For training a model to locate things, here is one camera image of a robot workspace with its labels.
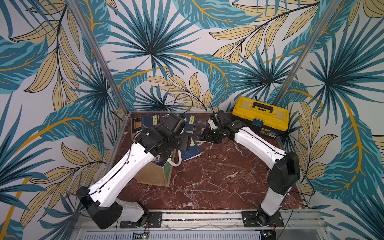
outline wallpaper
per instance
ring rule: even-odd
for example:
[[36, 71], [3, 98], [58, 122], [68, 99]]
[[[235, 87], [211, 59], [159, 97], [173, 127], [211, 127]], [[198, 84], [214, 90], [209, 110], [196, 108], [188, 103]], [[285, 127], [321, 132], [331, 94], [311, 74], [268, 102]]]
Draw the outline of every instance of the wallpaper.
[[110, 36], [101, 50], [131, 111], [231, 110], [280, 86], [328, 2], [116, 0], [110, 30], [96, 35]]
[[353, 4], [329, 41], [317, 42], [321, 48], [279, 103], [290, 110], [281, 140], [297, 153], [310, 180], [302, 188], [315, 191], [306, 198], [333, 238], [378, 240], [384, 239], [384, 3]]
[[[81, 4], [109, 29], [104, 1]], [[83, 208], [68, 191], [103, 176], [123, 113], [64, 0], [0, 10], [0, 239], [66, 239]]]

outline yellow toolbox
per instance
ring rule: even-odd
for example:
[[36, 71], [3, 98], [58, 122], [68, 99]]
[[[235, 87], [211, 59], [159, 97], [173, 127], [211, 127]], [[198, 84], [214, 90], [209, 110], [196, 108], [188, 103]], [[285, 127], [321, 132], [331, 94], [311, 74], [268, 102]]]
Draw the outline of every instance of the yellow toolbox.
[[283, 134], [289, 125], [287, 109], [244, 97], [237, 100], [232, 114], [233, 120], [239, 119], [255, 133], [270, 137]]

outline red marble surface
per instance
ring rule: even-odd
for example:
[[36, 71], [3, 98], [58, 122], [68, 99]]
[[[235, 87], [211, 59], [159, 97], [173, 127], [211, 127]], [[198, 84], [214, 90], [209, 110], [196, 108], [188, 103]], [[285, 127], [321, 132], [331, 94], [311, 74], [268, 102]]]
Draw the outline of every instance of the red marble surface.
[[[150, 114], [132, 113], [131, 118]], [[276, 139], [263, 138], [278, 146]], [[130, 146], [129, 120], [115, 162]], [[173, 168], [169, 187], [139, 184], [133, 178], [118, 198], [140, 201], [148, 209], [255, 209], [261, 204], [268, 190], [270, 171], [260, 158], [233, 141], [203, 143], [200, 150], [201, 156]], [[284, 200], [283, 208], [301, 209], [305, 206], [300, 195], [292, 193]]]

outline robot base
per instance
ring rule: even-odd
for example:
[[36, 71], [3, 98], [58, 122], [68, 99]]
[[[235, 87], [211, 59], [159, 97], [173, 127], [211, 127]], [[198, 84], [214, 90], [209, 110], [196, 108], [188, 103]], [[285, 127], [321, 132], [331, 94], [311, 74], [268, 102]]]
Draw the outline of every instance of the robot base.
[[273, 216], [265, 219], [265, 216], [259, 211], [243, 211], [241, 212], [244, 227], [272, 227], [273, 223], [276, 223], [276, 227], [283, 227], [284, 222], [281, 217], [280, 211], [277, 211]]

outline teal palm leaf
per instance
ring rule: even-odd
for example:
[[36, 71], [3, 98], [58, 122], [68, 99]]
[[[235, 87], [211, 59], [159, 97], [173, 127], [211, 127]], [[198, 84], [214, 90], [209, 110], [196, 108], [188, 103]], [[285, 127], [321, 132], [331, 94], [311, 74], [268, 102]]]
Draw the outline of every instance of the teal palm leaf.
[[[384, 194], [382, 176], [384, 169], [370, 128], [358, 116], [352, 115], [341, 126], [341, 150], [325, 167], [322, 177], [312, 180], [314, 189], [327, 198], [338, 199], [357, 214], [341, 209], [334, 211], [344, 214], [374, 236], [384, 239]], [[349, 223], [338, 226], [348, 228], [365, 239], [366, 234]]]
[[355, 115], [358, 115], [356, 106], [350, 97], [377, 102], [356, 92], [356, 90], [384, 93], [384, 90], [363, 85], [365, 83], [384, 82], [384, 78], [379, 76], [384, 73], [384, 70], [368, 71], [369, 68], [384, 62], [384, 58], [380, 57], [379, 59], [374, 60], [384, 52], [384, 28], [381, 25], [382, 22], [383, 19], [365, 33], [365, 30], [368, 29], [368, 24], [370, 23], [370, 21], [367, 21], [365, 26], [363, 26], [359, 32], [356, 32], [359, 24], [358, 17], [352, 31], [349, 31], [348, 24], [346, 24], [338, 47], [336, 47], [336, 43], [339, 41], [336, 40], [334, 35], [332, 36], [332, 49], [330, 55], [327, 45], [323, 45], [324, 57], [320, 56], [317, 52], [315, 53], [321, 67], [319, 68], [311, 62], [313, 70], [307, 71], [316, 79], [323, 82], [323, 85], [309, 102], [311, 103], [315, 99], [319, 100], [313, 108], [312, 114], [317, 111], [321, 102], [323, 102], [324, 107], [320, 110], [318, 116], [327, 109], [326, 122], [328, 123], [332, 107], [335, 121], [337, 122], [338, 109], [341, 110], [343, 119], [346, 118], [345, 104], [349, 105]]
[[9, 129], [8, 133], [3, 131], [5, 119], [7, 117], [9, 104], [11, 102], [12, 95], [9, 97], [5, 109], [3, 111], [2, 117], [0, 119], [0, 132], [2, 133], [3, 142], [0, 145], [0, 202], [10, 204], [12, 206], [29, 210], [28, 207], [19, 199], [10, 195], [10, 192], [39, 192], [45, 191], [41, 186], [35, 184], [14, 184], [13, 182], [19, 179], [34, 177], [47, 179], [47, 177], [39, 172], [30, 172], [32, 169], [51, 162], [53, 160], [44, 160], [36, 162], [34, 164], [26, 165], [32, 159], [38, 157], [43, 152], [49, 150], [50, 148], [45, 148], [33, 153], [30, 153], [28, 156], [25, 156], [29, 153], [34, 147], [41, 144], [42, 141], [36, 141], [19, 152], [20, 147], [30, 137], [35, 131], [36, 128], [31, 129], [17, 139], [13, 144], [13, 138], [15, 136], [17, 127], [20, 122], [20, 116], [22, 110], [20, 109], [18, 117], [15, 119], [14, 124]]
[[161, 91], [159, 85], [156, 87], [156, 95], [153, 92], [154, 86], [152, 86], [149, 90], [150, 94], [145, 92], [141, 87], [140, 89], [144, 92], [144, 94], [136, 93], [138, 103], [136, 105], [137, 110], [139, 111], [174, 111], [174, 110], [182, 110], [184, 111], [186, 106], [178, 106], [174, 105], [171, 101], [171, 104], [167, 104], [166, 100], [168, 97], [169, 90], [161, 96]]
[[212, 106], [216, 107], [232, 95], [239, 78], [236, 65], [210, 54], [188, 55], [193, 67], [208, 77], [209, 91], [213, 94]]
[[156, 70], [159, 68], [163, 76], [167, 78], [164, 67], [168, 67], [171, 76], [173, 76], [173, 68], [182, 72], [176, 63], [187, 67], [185, 63], [180, 61], [188, 61], [182, 54], [193, 54], [191, 51], [182, 49], [193, 41], [182, 42], [182, 40], [194, 32], [185, 35], [182, 34], [190, 28], [193, 23], [185, 23], [187, 20], [184, 19], [172, 28], [171, 25], [179, 13], [177, 12], [170, 18], [168, 17], [170, 0], [166, 1], [164, 7], [162, 4], [163, 1], [159, 1], [157, 13], [155, 13], [155, 0], [151, 1], [151, 13], [149, 13], [146, 0], [142, 0], [142, 9], [139, 9], [135, 1], [132, 1], [134, 13], [131, 12], [127, 5], [121, 0], [119, 0], [119, 2], [126, 13], [120, 13], [117, 9], [114, 9], [114, 11], [122, 19], [127, 28], [118, 23], [108, 21], [123, 34], [121, 35], [113, 31], [110, 32], [110, 35], [124, 41], [123, 43], [108, 42], [108, 44], [128, 48], [128, 50], [113, 51], [115, 53], [126, 54], [118, 59], [145, 57], [144, 61], [146, 61], [147, 58], [150, 58], [154, 76], [156, 75]]
[[303, 126], [296, 126], [295, 127], [295, 124], [300, 120], [300, 118], [301, 118], [301, 115], [299, 114], [299, 111], [292, 113], [292, 107], [291, 107], [288, 130], [285, 133], [283, 133], [282, 135], [280, 135], [280, 140], [282, 141], [282, 143], [285, 147], [285, 150], [287, 152], [295, 151], [295, 147], [294, 147], [293, 142], [292, 142], [293, 137], [291, 136], [291, 134], [303, 127]]
[[[309, 27], [294, 40], [290, 41], [283, 50], [283, 54], [287, 56], [298, 56], [311, 35], [316, 24], [319, 22], [320, 17], [326, 9], [326, 6], [331, 0], [322, 0], [319, 2], [319, 7], [315, 15], [311, 20]], [[323, 47], [330, 39], [331, 36], [335, 35], [345, 21], [348, 19], [349, 13], [351, 12], [356, 0], [343, 0], [341, 1], [337, 11], [333, 14], [329, 20], [326, 29], [318, 38], [316, 44], [312, 48], [311, 52], [315, 52]]]
[[173, 0], [173, 2], [188, 21], [195, 22], [204, 29], [245, 26], [258, 18], [245, 14], [244, 10], [234, 8], [229, 0]]
[[[289, 63], [292, 58], [285, 61], [285, 56], [283, 56], [277, 61], [275, 49], [273, 49], [271, 63], [269, 61], [263, 63], [258, 48], [256, 48], [257, 58], [253, 54], [251, 54], [251, 56], [256, 64], [255, 66], [240, 55], [241, 59], [248, 65], [248, 67], [237, 65], [239, 79], [236, 81], [236, 90], [241, 92], [236, 98], [240, 96], [255, 98], [257, 96], [257, 99], [261, 100], [264, 96], [264, 101], [266, 101], [271, 86], [276, 88], [276, 85], [282, 84], [285, 80], [293, 65], [293, 63]], [[265, 51], [265, 59], [269, 59], [267, 51]]]
[[36, 44], [13, 43], [0, 36], [0, 94], [16, 91], [27, 77], [35, 75], [47, 57], [47, 50], [46, 40]]
[[101, 119], [94, 114], [92, 106], [85, 103], [65, 105], [59, 111], [49, 114], [38, 129], [34, 137], [40, 136], [43, 141], [75, 136], [87, 145], [95, 145], [101, 156], [104, 156]]
[[[96, 37], [96, 41], [99, 46], [102, 47], [107, 42], [109, 31], [111, 30], [111, 26], [108, 23], [111, 16], [109, 15], [107, 4], [104, 0], [80, 0], [79, 3], [88, 19], [88, 23]], [[88, 61], [93, 63], [95, 57], [91, 51], [91, 47], [84, 35], [82, 35], [82, 38], [85, 55]]]
[[86, 95], [80, 97], [77, 102], [83, 102], [84, 104], [89, 103], [89, 106], [93, 109], [93, 113], [96, 115], [96, 118], [103, 118], [104, 126], [107, 127], [107, 121], [109, 125], [111, 124], [111, 110], [112, 108], [116, 108], [116, 104], [109, 91], [110, 86], [97, 61], [95, 61], [95, 63], [91, 63], [91, 66], [92, 70], [87, 66], [87, 71], [84, 71], [83, 69], [81, 70], [85, 75], [90, 73], [90, 76], [84, 77], [75, 73], [79, 79], [77, 82], [88, 87], [89, 89], [73, 90], [86, 93]]
[[146, 81], [147, 77], [147, 71], [140, 69], [128, 69], [113, 75], [121, 96], [130, 111], [136, 110], [133, 106], [136, 102], [136, 87]]
[[[274, 98], [280, 90], [280, 86], [275, 88], [267, 99], [267, 103], [272, 104]], [[303, 102], [308, 97], [307, 87], [303, 83], [299, 83], [297, 80], [293, 80], [287, 92], [285, 92], [283, 98], [280, 100], [278, 106], [281, 108], [287, 108], [291, 102]]]
[[60, 194], [61, 203], [63, 204], [65, 212], [58, 211], [56, 209], [48, 209], [44, 208], [45, 212], [54, 218], [63, 218], [66, 217], [64, 220], [58, 222], [58, 223], [49, 223], [44, 220], [39, 220], [40, 225], [44, 229], [52, 229], [50, 232], [48, 232], [46, 235], [42, 236], [39, 240], [44, 239], [51, 239], [51, 240], [62, 240], [62, 239], [68, 239], [70, 235], [72, 234], [72, 231], [74, 229], [74, 226], [79, 219], [79, 214], [84, 206], [79, 203], [76, 206], [75, 211], [72, 210], [68, 202], [65, 200], [65, 198]]
[[[57, 8], [49, 0], [45, 0], [45, 1], [49, 5], [51, 5], [51, 7], [54, 8], [57, 12], [59, 12], [59, 10], [57, 10]], [[46, 8], [41, 3], [42, 1], [39, 1], [39, 0], [13, 0], [13, 1], [0, 0], [0, 11], [3, 13], [3, 16], [5, 18], [5, 22], [6, 22], [7, 27], [8, 27], [8, 37], [9, 38], [11, 38], [12, 34], [13, 34], [12, 19], [11, 19], [11, 16], [9, 14], [10, 12], [12, 12], [12, 10], [8, 9], [8, 5], [5, 4], [6, 2], [8, 2], [12, 5], [12, 7], [31, 26], [31, 28], [35, 28], [35, 27], [27, 19], [28, 15], [26, 14], [26, 11], [30, 14], [30, 16], [32, 18], [34, 18], [34, 20], [37, 23], [40, 24], [40, 26], [42, 28], [44, 28], [42, 25], [42, 21], [37, 16], [35, 16], [34, 12], [31, 9], [36, 11], [40, 15], [40, 17], [43, 18], [44, 21], [46, 21], [51, 26], [51, 28], [54, 28], [46, 16], [46, 13], [48, 13], [48, 11], [46, 10]]]

